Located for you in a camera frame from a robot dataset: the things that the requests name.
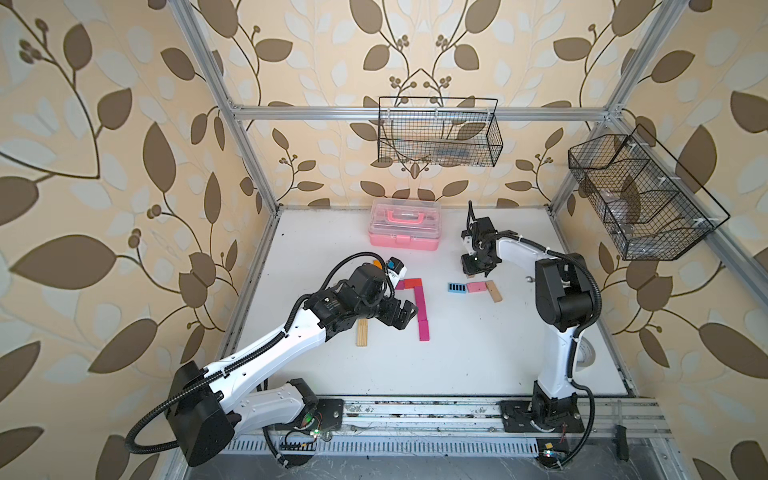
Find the red block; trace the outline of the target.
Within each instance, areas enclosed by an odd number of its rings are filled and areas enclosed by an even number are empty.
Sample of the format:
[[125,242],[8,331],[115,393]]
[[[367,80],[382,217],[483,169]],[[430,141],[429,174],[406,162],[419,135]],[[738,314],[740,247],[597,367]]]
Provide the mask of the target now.
[[405,279],[403,281],[403,288],[404,289],[415,289],[422,287],[422,280],[421,279]]

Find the wooden block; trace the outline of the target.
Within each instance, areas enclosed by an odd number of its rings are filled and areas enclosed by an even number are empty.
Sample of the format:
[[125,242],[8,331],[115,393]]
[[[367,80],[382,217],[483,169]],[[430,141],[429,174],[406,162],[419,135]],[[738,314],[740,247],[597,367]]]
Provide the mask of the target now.
[[367,319],[361,319],[357,322],[356,328],[356,346],[367,347],[368,346],[368,331],[369,322]]

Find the light pink block top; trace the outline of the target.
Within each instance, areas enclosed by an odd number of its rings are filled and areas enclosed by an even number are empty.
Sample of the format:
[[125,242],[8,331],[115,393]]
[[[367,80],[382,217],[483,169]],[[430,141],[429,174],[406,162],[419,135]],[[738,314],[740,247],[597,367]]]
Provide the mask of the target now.
[[468,293],[479,293],[479,292],[485,292],[487,290],[488,290],[488,287],[485,282],[470,282],[467,284]]

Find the blue striped block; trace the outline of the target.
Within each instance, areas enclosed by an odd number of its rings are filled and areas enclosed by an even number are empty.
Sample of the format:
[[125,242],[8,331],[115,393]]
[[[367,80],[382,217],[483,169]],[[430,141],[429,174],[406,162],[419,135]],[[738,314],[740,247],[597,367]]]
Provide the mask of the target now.
[[466,284],[449,283],[448,284],[448,291],[451,292],[451,293],[466,294],[468,292],[468,288],[467,288]]

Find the wooden block horizontal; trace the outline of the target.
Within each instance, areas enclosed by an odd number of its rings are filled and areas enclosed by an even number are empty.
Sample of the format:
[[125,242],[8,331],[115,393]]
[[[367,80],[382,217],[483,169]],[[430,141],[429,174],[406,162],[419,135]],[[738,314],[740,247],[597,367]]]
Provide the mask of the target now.
[[492,280],[486,281],[485,286],[494,303],[500,303],[503,301],[503,297],[500,291]]

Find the magenta block bottom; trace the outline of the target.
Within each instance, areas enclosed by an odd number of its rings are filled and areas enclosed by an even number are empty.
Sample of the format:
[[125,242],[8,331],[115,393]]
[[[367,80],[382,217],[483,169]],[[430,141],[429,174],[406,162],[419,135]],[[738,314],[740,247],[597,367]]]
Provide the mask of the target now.
[[418,322],[419,340],[421,342],[428,342],[430,340],[430,329],[427,321]]

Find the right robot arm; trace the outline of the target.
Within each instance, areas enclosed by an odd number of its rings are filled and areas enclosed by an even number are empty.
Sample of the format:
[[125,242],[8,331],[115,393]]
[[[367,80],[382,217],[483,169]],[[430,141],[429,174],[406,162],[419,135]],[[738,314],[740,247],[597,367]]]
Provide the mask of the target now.
[[576,382],[574,371],[582,333],[602,312],[600,288],[581,256],[498,230],[490,218],[476,216],[472,205],[461,238],[467,249],[461,257],[466,275],[487,276],[507,261],[533,279],[536,310],[548,332],[530,406],[519,416],[540,431],[551,431],[578,414],[577,392],[589,391]]

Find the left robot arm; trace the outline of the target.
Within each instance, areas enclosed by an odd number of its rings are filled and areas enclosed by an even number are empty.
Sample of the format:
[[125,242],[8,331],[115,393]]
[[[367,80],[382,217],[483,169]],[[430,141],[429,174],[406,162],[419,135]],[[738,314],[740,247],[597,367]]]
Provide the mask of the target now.
[[285,323],[243,349],[208,364],[190,361],[174,375],[168,398],[127,433],[124,445],[135,455],[180,449],[191,467],[206,463],[241,433],[273,425],[311,423],[317,397],[302,379],[279,388],[262,384],[301,355],[376,319],[405,329],[417,306],[395,296],[407,268],[373,252],[349,257],[364,262],[339,281],[327,276],[320,288],[300,296]]

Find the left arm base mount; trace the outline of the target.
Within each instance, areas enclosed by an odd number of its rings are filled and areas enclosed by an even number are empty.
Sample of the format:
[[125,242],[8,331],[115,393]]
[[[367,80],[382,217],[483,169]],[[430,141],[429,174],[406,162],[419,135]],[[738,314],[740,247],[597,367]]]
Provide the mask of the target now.
[[296,420],[276,424],[271,430],[280,435],[278,448],[287,451],[310,450],[319,440],[329,441],[333,432],[341,429],[345,401],[341,398],[321,398],[307,407]]

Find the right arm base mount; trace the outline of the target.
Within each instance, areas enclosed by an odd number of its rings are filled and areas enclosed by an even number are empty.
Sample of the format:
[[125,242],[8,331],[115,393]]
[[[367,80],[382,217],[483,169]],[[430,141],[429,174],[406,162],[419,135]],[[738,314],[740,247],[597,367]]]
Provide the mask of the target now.
[[583,417],[573,399],[548,401],[504,400],[499,404],[505,433],[557,436],[585,432]]

